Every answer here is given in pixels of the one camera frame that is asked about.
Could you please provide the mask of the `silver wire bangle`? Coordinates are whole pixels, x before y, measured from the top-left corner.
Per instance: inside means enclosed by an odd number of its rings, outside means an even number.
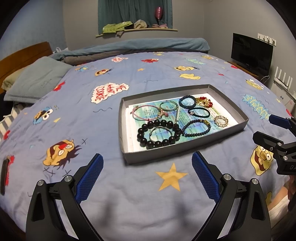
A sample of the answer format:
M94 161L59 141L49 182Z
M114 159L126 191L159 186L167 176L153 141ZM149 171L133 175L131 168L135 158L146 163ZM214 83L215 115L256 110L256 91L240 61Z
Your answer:
M153 142L162 142L164 139L168 140L169 137L172 137L173 135L173 132L167 127L157 126L149 132L149 140Z

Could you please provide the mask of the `pearl bar pendant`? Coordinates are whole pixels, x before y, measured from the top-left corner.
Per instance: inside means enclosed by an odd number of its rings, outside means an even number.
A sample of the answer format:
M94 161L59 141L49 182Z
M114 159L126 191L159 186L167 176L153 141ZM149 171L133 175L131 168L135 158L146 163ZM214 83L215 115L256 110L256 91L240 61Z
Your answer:
M178 107L177 107L177 110L176 110L175 123L178 123L178 121L179 121L179 116L180 116L180 107L178 106Z

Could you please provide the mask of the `white wifi router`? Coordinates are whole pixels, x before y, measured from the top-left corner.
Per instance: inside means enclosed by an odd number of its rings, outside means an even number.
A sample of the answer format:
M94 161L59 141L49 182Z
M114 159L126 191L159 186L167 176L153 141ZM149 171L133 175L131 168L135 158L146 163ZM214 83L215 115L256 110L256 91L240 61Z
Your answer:
M295 91L292 90L293 78L278 66L275 69L271 91L277 96L278 102L292 112L295 107Z

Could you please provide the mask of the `wooden tv stand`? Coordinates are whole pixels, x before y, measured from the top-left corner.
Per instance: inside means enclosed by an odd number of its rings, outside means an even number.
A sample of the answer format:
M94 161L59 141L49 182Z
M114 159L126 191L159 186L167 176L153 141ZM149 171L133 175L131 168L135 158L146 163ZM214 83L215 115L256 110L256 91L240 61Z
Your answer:
M228 61L228 63L230 63L231 65L235 66L236 68L242 70L243 72L251 75L252 77L254 77L255 79L257 79L259 81L261 81L263 78L268 77L268 75L263 75L263 74L259 73L258 71L253 70L253 69L249 68L248 66L245 66L241 63L237 63L234 61Z

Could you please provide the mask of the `Sesame Street bed sheet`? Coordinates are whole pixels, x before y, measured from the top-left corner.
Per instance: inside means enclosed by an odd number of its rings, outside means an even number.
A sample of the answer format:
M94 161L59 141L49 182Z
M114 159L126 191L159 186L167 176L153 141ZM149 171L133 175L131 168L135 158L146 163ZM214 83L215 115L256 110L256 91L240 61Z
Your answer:
M295 140L269 116L287 117L262 83L210 55L143 52L71 68L24 109L1 140L8 179L1 209L21 229L33 190L72 176L95 154L103 170L82 210L105 240L190 240L214 207L191 164L195 151L273 200L288 181L262 132Z

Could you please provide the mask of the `grey cardboard tray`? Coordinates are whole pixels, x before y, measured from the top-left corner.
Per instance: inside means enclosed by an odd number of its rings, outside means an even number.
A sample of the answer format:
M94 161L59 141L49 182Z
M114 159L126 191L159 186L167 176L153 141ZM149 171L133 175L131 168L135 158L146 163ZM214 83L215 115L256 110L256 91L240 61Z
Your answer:
M242 131L247 115L212 85L194 85L125 97L119 140L128 164L163 158Z

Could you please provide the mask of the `black television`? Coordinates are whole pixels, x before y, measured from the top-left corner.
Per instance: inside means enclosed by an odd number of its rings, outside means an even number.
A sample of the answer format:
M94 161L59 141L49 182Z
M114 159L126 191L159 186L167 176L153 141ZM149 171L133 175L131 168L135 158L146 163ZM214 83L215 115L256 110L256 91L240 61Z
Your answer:
M231 59L241 63L248 71L269 75L273 46L261 40L233 33Z

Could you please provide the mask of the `printed paper sheet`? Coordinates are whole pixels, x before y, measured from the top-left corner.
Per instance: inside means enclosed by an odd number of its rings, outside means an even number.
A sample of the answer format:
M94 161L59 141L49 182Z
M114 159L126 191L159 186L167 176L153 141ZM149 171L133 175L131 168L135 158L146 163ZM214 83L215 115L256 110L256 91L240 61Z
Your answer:
M194 97L204 97L213 103L213 106L208 108L208 111L204 110L204 107L197 104L197 109L193 110L194 115L190 115L188 110L180 107L180 116L178 125L179 128L183 128L189 121L200 119L203 120L204 116L209 114L210 116L206 120L211 124L211 130L208 135L219 132L226 128L230 128L238 124L238 121L229 113L229 111L223 107L217 97L212 94L194 94ZM161 116L161 120L172 121L175 123L176 107L179 106L179 99L181 96L175 98L169 98L167 100L157 98L155 101L138 102L130 104L125 109L125 129L127 135L127 151L138 152L145 150L140 146L137 141L137 130L142 127L142 124L147 123L149 118L155 119L159 115L159 109L163 108L166 114ZM220 127L215 124L214 118L216 116L223 116L228 120L227 126Z

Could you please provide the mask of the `striped black white pillow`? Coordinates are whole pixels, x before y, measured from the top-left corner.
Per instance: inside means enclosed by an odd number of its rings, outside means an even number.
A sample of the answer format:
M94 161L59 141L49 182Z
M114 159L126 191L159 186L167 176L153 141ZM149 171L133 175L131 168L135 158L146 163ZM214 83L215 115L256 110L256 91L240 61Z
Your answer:
M6 140L8 138L8 135L10 133L9 127L12 124L12 122L16 119L16 117L20 114L20 112L25 108L23 104L17 104L13 106L11 109L10 114L5 115L4 118L1 120L0 124L0 138L2 140Z

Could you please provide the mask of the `grey blue pillow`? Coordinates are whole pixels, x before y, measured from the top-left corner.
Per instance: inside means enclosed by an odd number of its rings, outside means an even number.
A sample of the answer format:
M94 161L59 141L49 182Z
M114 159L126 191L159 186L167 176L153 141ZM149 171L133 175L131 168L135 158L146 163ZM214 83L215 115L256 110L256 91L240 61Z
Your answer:
M51 92L71 68L69 64L42 57L20 74L4 100L34 104Z

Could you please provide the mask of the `blue folded blanket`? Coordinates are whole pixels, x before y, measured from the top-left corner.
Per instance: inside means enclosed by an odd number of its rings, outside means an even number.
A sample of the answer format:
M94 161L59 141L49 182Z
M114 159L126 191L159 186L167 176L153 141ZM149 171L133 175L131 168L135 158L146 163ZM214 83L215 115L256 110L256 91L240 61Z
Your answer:
M203 38L143 38L130 39L78 50L64 50L50 57L76 66L118 55L141 52L201 52L208 53L210 46Z

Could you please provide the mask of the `olive green pillow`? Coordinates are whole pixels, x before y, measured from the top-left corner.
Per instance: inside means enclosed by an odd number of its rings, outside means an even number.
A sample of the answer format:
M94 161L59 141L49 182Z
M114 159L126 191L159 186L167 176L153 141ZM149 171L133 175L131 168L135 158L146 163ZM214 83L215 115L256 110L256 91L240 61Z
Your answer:
M20 76L20 74L27 68L26 67L23 67L17 71L15 71L14 73L10 74L9 76L7 76L2 85L1 85L1 88L5 91L8 91L12 86L13 84L15 83L15 81L18 79L18 77Z

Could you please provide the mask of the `white plastic bag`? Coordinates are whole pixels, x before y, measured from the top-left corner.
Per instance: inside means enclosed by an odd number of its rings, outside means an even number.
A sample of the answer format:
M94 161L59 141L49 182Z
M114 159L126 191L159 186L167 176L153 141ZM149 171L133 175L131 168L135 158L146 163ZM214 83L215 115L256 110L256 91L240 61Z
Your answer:
M59 48L59 47L56 47L55 52L56 52L56 53L59 53L59 52L68 51L68 50L69 50L68 47L65 48L65 49L61 49L61 48Z

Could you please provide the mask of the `wooden headboard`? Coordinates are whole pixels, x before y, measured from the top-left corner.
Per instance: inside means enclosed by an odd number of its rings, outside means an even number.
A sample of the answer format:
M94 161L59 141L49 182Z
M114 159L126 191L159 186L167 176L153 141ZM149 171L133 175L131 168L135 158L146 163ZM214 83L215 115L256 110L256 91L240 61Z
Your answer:
M1 85L6 77L17 70L26 67L44 56L50 56L53 53L49 42L41 42L31 45L0 61L0 81Z

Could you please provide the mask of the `wooden window sill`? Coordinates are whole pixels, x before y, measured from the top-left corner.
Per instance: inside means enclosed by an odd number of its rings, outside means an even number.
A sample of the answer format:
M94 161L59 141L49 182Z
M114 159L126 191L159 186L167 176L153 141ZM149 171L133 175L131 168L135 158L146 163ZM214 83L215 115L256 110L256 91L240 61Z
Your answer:
M170 28L140 28L140 29L125 29L123 31L119 31L119 32L146 32L146 31L166 31L166 32L178 32L178 29L170 29ZM100 38L103 36L108 36L108 35L113 35L113 34L117 34L117 33L107 33L107 34L98 34L95 35L95 38Z

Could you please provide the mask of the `pink cloth on sill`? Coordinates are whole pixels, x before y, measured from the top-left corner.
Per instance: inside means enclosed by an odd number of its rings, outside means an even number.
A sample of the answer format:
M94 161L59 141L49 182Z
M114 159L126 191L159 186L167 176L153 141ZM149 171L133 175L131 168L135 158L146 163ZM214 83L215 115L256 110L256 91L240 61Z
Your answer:
M152 27L152 28L155 28L155 29L168 29L167 24L162 24L162 25L152 24L151 27Z

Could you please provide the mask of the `green cloth on sill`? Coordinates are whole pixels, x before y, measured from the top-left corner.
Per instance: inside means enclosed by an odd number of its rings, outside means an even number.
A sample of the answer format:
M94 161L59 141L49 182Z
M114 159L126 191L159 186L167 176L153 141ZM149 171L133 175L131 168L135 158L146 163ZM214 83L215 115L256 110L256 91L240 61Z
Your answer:
M133 23L131 21L125 21L117 24L107 24L102 28L103 34L110 34L110 33L116 33L120 31L124 31L125 27L133 26Z

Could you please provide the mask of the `pink balloon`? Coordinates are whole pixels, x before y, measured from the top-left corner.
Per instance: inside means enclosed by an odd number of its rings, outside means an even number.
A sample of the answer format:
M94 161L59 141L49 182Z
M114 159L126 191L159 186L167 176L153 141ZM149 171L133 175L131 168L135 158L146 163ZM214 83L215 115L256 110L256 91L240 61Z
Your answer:
M163 17L163 8L161 6L156 7L155 12L154 12L154 16L155 16L157 23L159 25L160 21Z

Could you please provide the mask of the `beige cloth on sill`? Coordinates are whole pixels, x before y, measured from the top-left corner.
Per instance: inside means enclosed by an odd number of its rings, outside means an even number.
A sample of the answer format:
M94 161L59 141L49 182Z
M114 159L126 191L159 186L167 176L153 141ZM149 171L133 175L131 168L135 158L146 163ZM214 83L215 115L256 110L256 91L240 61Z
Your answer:
M147 23L144 20L137 20L134 25L134 29L145 29L147 28Z

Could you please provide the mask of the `teal curtain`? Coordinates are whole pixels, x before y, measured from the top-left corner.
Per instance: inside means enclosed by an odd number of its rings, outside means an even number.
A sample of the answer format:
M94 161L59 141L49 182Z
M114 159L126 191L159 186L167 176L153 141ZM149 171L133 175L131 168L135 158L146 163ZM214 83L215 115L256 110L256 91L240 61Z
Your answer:
M156 7L163 8L163 17L160 25L167 24L173 27L172 1L98 1L98 33L107 24L117 24L125 21L135 23L144 20L148 26L158 24L154 16Z

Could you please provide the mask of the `white wall sockets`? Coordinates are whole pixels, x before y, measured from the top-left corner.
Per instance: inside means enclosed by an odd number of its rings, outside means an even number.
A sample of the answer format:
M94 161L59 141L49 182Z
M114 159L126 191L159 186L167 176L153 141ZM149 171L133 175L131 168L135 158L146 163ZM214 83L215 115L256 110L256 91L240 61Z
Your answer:
M257 34L257 39L261 40L261 41L264 41L270 45L273 45L274 47L276 47L276 40L269 37L269 36L266 36L266 35L263 35L263 34L260 34L258 33Z

